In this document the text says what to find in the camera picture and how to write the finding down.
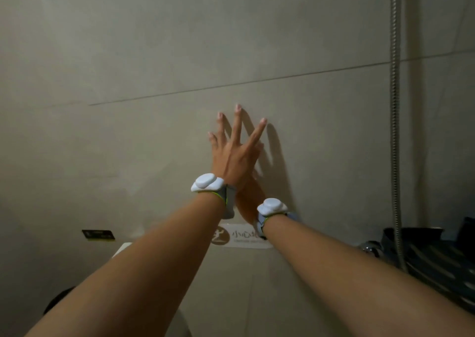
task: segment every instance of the shower hose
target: shower hose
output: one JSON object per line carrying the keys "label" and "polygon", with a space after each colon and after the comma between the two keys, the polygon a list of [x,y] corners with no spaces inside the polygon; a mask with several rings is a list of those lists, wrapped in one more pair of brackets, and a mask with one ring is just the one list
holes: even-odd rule
{"label": "shower hose", "polygon": [[399,77],[401,58],[401,0],[391,0],[390,15],[390,107],[391,107],[391,203],[394,242],[399,268],[407,272],[401,239],[401,199],[399,176]]}

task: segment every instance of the forearm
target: forearm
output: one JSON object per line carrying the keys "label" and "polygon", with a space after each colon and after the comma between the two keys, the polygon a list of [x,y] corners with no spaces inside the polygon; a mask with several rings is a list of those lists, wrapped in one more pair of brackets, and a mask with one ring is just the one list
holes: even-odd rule
{"label": "forearm", "polygon": [[89,276],[28,337],[162,336],[224,210],[215,194],[198,194]]}
{"label": "forearm", "polygon": [[472,336],[466,311],[413,277],[279,215],[264,233],[355,336]]}

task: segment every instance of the small black label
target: small black label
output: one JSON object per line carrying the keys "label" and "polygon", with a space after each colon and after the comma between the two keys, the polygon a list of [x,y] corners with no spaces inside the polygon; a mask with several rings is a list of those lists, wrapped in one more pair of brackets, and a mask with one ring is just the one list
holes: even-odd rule
{"label": "small black label", "polygon": [[83,230],[88,241],[115,241],[114,235],[108,230]]}

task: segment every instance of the wall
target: wall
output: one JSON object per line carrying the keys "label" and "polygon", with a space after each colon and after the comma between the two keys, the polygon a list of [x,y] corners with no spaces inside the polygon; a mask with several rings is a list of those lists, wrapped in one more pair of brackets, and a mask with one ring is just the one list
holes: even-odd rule
{"label": "wall", "polygon": [[[453,234],[475,207],[474,6],[403,2],[404,225]],[[0,0],[0,25],[0,205],[21,226],[5,283],[42,294],[12,312],[23,326],[190,198],[236,102],[243,138],[269,119],[270,196],[350,244],[391,224],[389,0]],[[194,336],[344,333],[273,250],[212,246],[181,310]]]}

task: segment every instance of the hand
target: hand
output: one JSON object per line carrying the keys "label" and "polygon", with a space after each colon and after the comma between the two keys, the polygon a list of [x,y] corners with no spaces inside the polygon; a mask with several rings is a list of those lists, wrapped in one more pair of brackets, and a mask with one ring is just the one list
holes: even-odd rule
{"label": "hand", "polygon": [[226,184],[230,184],[238,191],[246,184],[254,170],[254,165],[258,160],[261,145],[259,138],[267,124],[267,119],[263,118],[259,125],[252,132],[249,140],[241,145],[241,105],[236,105],[234,111],[234,124],[229,141],[224,133],[223,114],[217,114],[217,133],[208,132],[213,152],[213,166],[211,173],[216,177],[224,179]]}
{"label": "hand", "polygon": [[242,218],[254,225],[258,218],[258,205],[265,200],[265,193],[259,183],[253,178],[249,178],[242,188],[236,194],[236,207]]}

